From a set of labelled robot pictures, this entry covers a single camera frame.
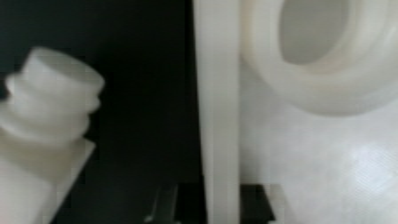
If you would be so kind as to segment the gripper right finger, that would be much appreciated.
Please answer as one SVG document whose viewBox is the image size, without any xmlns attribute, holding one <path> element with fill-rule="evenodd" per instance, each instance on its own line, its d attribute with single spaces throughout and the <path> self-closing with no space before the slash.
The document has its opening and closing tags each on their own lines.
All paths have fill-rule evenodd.
<svg viewBox="0 0 398 224">
<path fill-rule="evenodd" d="M 278 184 L 240 186 L 240 224 L 288 224 L 286 200 Z"/>
</svg>

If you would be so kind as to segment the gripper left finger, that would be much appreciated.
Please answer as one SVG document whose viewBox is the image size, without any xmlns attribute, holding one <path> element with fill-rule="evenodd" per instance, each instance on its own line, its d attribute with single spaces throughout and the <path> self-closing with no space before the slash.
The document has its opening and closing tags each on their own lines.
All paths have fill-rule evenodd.
<svg viewBox="0 0 398 224">
<path fill-rule="evenodd" d="M 205 190 L 199 183 L 160 187 L 143 224 L 205 224 Z"/>
</svg>

